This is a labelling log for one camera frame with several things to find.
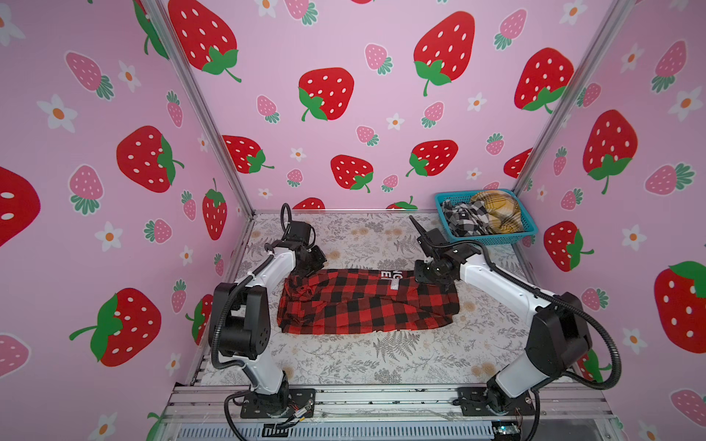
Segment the red black plaid shirt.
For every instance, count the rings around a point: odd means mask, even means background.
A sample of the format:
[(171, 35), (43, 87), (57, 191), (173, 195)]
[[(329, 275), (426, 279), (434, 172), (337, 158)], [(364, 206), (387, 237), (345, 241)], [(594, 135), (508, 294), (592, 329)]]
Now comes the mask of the red black plaid shirt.
[(277, 324), (286, 334), (433, 330), (460, 311), (454, 284), (416, 281), (412, 271), (328, 269), (285, 280)]

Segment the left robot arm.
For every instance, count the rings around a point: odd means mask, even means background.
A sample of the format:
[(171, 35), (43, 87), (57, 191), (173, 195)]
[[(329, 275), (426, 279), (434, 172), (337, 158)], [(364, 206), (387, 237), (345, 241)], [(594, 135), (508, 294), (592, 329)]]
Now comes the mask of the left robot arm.
[(283, 236), (265, 245), (266, 258), (259, 266), (238, 282), (216, 287), (208, 335), (211, 365), (217, 370), (241, 369), (252, 386), (246, 397), (270, 415), (283, 413), (290, 398), (287, 376), (268, 352), (268, 293), (288, 276), (308, 277), (325, 264), (313, 226), (296, 220), (281, 226)]

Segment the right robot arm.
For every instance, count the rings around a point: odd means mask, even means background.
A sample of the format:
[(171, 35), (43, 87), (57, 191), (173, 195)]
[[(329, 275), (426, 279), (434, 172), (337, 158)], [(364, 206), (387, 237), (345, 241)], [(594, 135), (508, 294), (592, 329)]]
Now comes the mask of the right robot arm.
[[(458, 281), (479, 288), (529, 325), (524, 351), (486, 383), (481, 403), (496, 415), (512, 410), (527, 392), (537, 392), (562, 377), (597, 391), (614, 388), (623, 374), (621, 356), (610, 333), (585, 312), (581, 300), (566, 292), (555, 295), (510, 274), (492, 261), (477, 241), (449, 243), (440, 230), (415, 225), (426, 258), (415, 262), (416, 281), (450, 286)], [(569, 369), (592, 349), (591, 330), (610, 353), (606, 380), (587, 380)]]

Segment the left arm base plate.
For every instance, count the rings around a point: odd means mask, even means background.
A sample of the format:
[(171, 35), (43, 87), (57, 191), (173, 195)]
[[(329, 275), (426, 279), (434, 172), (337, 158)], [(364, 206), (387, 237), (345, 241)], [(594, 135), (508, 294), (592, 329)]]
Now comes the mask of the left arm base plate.
[(242, 400), (240, 417), (242, 419), (277, 419), (289, 418), (292, 415), (312, 417), (316, 389), (294, 388), (265, 395), (249, 392)]

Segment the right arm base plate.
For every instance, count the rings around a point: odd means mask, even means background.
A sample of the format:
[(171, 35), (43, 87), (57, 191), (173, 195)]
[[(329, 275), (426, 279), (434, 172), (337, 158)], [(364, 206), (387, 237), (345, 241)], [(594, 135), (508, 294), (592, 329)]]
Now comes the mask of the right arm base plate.
[(507, 398), (502, 392), (489, 391), (485, 387), (461, 387), (452, 401), (459, 406), (464, 416), (513, 417), (535, 414), (529, 393), (516, 398)]

